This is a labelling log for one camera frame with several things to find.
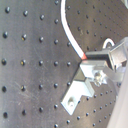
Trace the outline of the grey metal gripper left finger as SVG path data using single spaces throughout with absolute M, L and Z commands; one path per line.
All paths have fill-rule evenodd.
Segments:
M 95 70 L 101 70 L 104 67 L 114 69 L 109 49 L 87 52 L 86 55 L 87 58 L 82 61 L 83 64 L 91 66 Z

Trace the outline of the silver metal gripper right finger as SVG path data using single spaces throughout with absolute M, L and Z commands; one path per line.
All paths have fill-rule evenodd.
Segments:
M 128 62 L 128 37 L 123 38 L 111 48 L 110 59 L 114 67 L 114 75 L 111 79 L 114 82 L 121 82 Z

